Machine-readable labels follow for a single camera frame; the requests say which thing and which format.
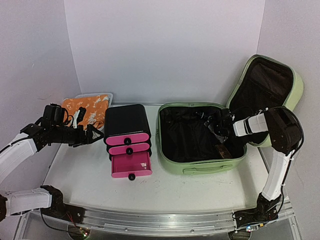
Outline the black brush in suitcase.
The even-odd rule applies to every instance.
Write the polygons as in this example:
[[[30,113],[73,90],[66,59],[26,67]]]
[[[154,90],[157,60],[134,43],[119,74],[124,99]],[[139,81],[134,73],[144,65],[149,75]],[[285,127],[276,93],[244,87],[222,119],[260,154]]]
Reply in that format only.
[[[205,114],[204,112],[195,112],[194,115],[197,116],[201,120],[206,121],[208,119],[208,115]]]

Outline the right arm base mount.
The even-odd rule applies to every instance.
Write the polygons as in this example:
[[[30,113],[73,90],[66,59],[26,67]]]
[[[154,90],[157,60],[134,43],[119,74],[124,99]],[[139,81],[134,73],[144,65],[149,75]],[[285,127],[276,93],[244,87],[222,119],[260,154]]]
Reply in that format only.
[[[266,200],[259,198],[256,207],[238,210],[232,214],[238,229],[252,225],[266,224],[278,218],[277,204],[278,200]]]

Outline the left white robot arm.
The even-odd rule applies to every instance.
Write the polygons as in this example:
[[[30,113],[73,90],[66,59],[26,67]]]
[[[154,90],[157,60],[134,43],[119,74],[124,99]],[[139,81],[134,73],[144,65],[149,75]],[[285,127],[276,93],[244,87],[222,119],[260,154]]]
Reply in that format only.
[[[68,126],[40,126],[28,124],[0,151],[0,180],[4,181],[13,170],[29,157],[51,144],[67,144],[76,148],[90,145],[104,138],[104,133],[92,124],[86,128]],[[63,218],[68,209],[63,202],[63,194],[50,185],[42,185],[30,190],[0,192],[0,219],[35,209],[48,210],[57,219]]]

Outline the green hard-shell suitcase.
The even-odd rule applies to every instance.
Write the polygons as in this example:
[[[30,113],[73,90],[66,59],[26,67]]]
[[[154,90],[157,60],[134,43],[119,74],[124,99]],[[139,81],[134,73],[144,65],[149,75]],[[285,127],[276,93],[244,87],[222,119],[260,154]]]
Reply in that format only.
[[[302,78],[289,66],[264,55],[253,55],[246,63],[226,105],[178,102],[162,105],[157,113],[157,151],[162,167],[174,175],[201,175],[228,171],[247,154],[247,145],[269,147],[266,132],[229,139],[221,143],[195,116],[210,116],[220,109],[235,112],[241,120],[265,108],[285,106],[293,110],[302,97]],[[223,144],[232,159],[222,159],[215,145]]]

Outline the white perforated plastic basket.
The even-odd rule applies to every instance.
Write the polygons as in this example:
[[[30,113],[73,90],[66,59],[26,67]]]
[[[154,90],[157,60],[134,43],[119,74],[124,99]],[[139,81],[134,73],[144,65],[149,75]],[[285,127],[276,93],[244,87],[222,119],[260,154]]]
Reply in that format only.
[[[105,123],[105,112],[112,103],[113,94],[86,93],[77,95],[75,98],[80,99],[79,103],[76,103],[76,109],[79,107],[86,108],[84,119],[80,124],[84,127],[92,124],[98,129],[102,128]]]

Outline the black pink drawer organizer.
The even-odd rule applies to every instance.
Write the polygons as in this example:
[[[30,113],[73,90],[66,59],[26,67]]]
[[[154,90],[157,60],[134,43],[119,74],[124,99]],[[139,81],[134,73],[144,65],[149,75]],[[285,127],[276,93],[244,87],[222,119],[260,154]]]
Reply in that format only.
[[[111,161],[111,177],[150,176],[152,143],[146,109],[142,104],[110,107],[105,111],[104,143]]]

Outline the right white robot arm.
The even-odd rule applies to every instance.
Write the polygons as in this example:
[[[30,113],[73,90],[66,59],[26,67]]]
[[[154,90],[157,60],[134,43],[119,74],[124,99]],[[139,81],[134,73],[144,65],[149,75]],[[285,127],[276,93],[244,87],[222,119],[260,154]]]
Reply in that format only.
[[[282,190],[294,155],[304,143],[303,128],[296,115],[285,106],[265,108],[243,119],[236,120],[236,114],[229,109],[214,111],[212,115],[200,114],[204,125],[223,144],[227,140],[267,133],[273,148],[270,172],[258,206],[252,209],[252,218],[262,222],[283,195]]]

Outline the orange snack bag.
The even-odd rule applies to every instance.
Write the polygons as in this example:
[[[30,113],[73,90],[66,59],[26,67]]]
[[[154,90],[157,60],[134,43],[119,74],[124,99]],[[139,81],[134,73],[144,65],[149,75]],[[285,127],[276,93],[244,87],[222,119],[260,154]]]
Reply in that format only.
[[[70,120],[69,127],[76,128],[82,125],[86,130],[88,125],[93,125],[98,130],[102,130],[105,124],[105,112],[112,103],[111,93],[88,93],[78,95],[75,98],[66,98],[62,102],[62,107],[67,110]]]

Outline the aluminium front rail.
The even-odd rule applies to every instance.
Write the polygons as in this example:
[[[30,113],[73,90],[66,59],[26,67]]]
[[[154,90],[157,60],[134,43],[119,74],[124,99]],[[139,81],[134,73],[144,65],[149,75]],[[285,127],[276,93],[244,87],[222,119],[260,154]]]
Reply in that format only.
[[[192,236],[213,235],[233,231],[257,231],[261,228],[279,227],[289,229],[299,236],[299,228],[289,201],[277,217],[254,220],[252,215],[242,211],[236,215],[232,211],[200,213],[138,213],[113,210],[99,210],[70,205],[65,215],[55,215],[49,210],[40,213],[52,220],[68,223],[90,230],[100,230],[116,234],[137,236]]]

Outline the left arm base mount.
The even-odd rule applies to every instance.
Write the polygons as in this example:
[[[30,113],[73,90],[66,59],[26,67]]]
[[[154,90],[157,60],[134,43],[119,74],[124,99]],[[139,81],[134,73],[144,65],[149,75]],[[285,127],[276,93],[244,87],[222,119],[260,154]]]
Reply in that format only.
[[[50,207],[41,208],[40,212],[45,216],[69,221],[74,224],[82,223],[85,215],[83,207],[65,203],[52,203]]]

